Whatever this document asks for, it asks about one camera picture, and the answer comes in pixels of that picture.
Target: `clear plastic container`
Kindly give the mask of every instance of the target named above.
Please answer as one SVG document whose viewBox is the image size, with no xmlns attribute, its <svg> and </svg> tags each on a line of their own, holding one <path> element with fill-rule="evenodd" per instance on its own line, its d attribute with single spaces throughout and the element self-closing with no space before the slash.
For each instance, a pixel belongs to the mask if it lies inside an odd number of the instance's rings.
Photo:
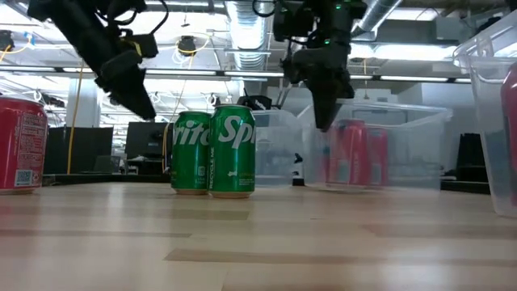
<svg viewBox="0 0 517 291">
<path fill-rule="evenodd" d="M 358 190 L 439 190 L 445 108 L 344 100 L 327 133 L 315 128 L 313 109 L 299 116 L 307 186 Z"/>
<path fill-rule="evenodd" d="M 292 186 L 295 153 L 301 153 L 301 126 L 284 110 L 253 111 L 257 126 L 255 185 L 258 188 Z"/>
<path fill-rule="evenodd" d="M 454 52 L 470 73 L 495 212 L 517 217 L 517 11 Z"/>
</svg>

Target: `black monitor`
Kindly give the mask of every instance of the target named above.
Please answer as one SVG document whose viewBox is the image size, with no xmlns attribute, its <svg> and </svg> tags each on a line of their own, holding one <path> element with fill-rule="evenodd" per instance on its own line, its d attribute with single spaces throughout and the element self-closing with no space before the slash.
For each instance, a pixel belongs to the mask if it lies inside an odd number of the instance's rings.
<svg viewBox="0 0 517 291">
<path fill-rule="evenodd" d="M 49 129 L 44 174 L 66 174 L 70 130 Z M 112 139 L 113 128 L 75 128 L 70 173 L 94 171 L 97 157 L 111 155 Z"/>
<path fill-rule="evenodd" d="M 166 122 L 130 122 L 126 137 L 125 153 L 128 159 L 143 156 L 146 158 L 162 158 L 163 133 Z M 172 149 L 172 133 L 174 124 L 167 130 L 167 155 Z"/>
</svg>

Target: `green soda can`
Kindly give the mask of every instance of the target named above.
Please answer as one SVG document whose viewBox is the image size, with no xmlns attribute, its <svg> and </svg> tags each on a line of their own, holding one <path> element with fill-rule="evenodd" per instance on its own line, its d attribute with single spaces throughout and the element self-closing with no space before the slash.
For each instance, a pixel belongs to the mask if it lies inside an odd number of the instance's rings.
<svg viewBox="0 0 517 291">
<path fill-rule="evenodd" d="M 209 113 L 179 113 L 174 124 L 170 186 L 180 195 L 207 194 L 209 134 Z"/>
<path fill-rule="evenodd" d="M 255 190 L 255 119 L 240 105 L 216 107 L 210 122 L 208 190 L 217 198 L 247 198 Z"/>
</svg>

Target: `desk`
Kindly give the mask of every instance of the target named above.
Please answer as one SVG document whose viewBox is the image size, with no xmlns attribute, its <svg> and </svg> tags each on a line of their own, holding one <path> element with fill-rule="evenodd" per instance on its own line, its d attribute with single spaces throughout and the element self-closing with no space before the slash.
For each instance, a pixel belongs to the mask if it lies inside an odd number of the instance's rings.
<svg viewBox="0 0 517 291">
<path fill-rule="evenodd" d="M 2 291 L 517 290 L 517 220 L 489 196 L 167 184 L 0 196 Z"/>
</svg>

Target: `wooden tabletop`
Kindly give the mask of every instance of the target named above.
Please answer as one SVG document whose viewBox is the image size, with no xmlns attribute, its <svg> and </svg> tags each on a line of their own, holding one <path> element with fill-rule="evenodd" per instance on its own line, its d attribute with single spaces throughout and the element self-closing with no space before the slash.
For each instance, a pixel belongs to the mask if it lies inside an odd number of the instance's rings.
<svg viewBox="0 0 517 291">
<path fill-rule="evenodd" d="M 0 290 L 517 290 L 517 220 L 452 192 L 43 188 L 0 196 Z"/>
</svg>

